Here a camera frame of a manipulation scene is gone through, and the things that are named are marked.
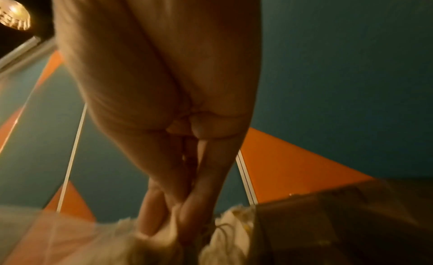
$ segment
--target hand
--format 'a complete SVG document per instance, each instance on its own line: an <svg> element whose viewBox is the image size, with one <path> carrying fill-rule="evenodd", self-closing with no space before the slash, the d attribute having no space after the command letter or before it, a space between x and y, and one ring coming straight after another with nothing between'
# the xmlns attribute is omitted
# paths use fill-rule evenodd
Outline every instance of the hand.
<svg viewBox="0 0 433 265"><path fill-rule="evenodd" d="M140 228L212 214L253 113L260 0L53 0L57 43L98 127L150 177Z"/></svg>

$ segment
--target light fixture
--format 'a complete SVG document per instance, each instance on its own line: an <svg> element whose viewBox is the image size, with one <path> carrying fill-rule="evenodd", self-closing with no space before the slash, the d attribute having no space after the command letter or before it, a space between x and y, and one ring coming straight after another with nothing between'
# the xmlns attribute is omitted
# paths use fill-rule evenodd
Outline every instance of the light fixture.
<svg viewBox="0 0 433 265"><path fill-rule="evenodd" d="M15 0L0 0L0 23L18 30L30 28L30 14Z"/></svg>

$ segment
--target dark ceiling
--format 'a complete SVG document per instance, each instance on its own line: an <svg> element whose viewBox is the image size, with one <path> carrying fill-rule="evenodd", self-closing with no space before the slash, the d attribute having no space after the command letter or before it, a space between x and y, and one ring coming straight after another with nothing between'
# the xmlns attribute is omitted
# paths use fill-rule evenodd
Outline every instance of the dark ceiling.
<svg viewBox="0 0 433 265"><path fill-rule="evenodd" d="M42 39L53 35L51 0L15 0L23 4L31 15L32 26L27 31L18 31L0 24L0 58L14 48L38 36Z"/></svg>

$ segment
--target human hand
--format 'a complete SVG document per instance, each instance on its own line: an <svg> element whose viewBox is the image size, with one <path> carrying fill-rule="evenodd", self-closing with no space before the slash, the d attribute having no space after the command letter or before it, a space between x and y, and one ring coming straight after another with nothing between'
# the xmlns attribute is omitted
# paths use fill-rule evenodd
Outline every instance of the human hand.
<svg viewBox="0 0 433 265"><path fill-rule="evenodd" d="M53 0L57 43L98 127L150 177L140 228L212 214L252 117L260 0Z"/></svg>

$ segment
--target ceiling light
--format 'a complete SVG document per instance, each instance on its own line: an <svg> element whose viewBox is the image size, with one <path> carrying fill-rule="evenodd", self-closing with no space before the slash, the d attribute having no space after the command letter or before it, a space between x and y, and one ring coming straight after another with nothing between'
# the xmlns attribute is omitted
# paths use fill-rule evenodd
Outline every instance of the ceiling light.
<svg viewBox="0 0 433 265"><path fill-rule="evenodd" d="M30 28L30 14L15 0L0 0L0 23L18 30Z"/></svg>

